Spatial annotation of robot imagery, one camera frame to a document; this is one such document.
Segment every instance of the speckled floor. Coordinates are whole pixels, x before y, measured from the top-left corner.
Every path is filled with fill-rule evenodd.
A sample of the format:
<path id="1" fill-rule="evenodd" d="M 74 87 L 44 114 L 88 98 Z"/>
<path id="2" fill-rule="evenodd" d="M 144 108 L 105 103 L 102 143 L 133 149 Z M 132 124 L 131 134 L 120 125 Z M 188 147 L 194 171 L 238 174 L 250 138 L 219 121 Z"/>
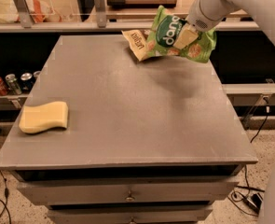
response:
<path id="1" fill-rule="evenodd" d="M 252 121 L 251 129 L 247 131 L 251 139 L 260 127 L 263 118 L 256 118 Z M 0 147 L 5 141 L 5 138 L 10 130 L 10 123 L 0 123 L 2 131 L 0 132 Z M 259 159 L 256 165 L 248 165 L 248 181 L 251 187 L 265 189 L 268 183 L 270 171 L 275 163 L 275 118 L 268 118 L 263 130 L 253 141 L 255 152 Z M 34 206 L 27 199 L 21 196 L 16 190 L 17 181 L 8 172 L 4 172 L 7 179 L 7 187 L 9 196 L 7 208 L 10 212 L 13 224 L 52 224 L 53 222 L 47 218 L 47 208 Z M 244 171 L 239 174 L 240 185 L 245 186 Z M 4 200 L 4 180 L 0 175 L 0 199 Z M 253 214 L 253 212 L 244 204 L 237 203 L 244 211 Z M 0 203 L 0 213 L 3 210 L 3 205 Z M 4 213 L 0 218 L 0 223 L 8 223 L 8 215 Z M 257 218 L 243 214 L 237 209 L 229 199 L 218 201 L 213 204 L 213 211 L 205 221 L 199 224 L 255 224 Z"/>

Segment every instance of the wooden drawer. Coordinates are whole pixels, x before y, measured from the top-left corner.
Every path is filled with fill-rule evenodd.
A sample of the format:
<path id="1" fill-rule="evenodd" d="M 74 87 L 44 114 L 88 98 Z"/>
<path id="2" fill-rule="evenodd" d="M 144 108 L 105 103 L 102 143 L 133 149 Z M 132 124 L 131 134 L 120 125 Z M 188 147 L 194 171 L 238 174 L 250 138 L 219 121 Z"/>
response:
<path id="1" fill-rule="evenodd" d="M 98 209 L 50 210 L 50 217 L 57 224 L 140 224 L 140 223 L 186 223 L 204 220 L 210 206 L 140 206 Z"/>
<path id="2" fill-rule="evenodd" d="M 235 177 L 128 178 L 19 183 L 35 205 L 147 203 L 223 200 L 237 185 Z"/>

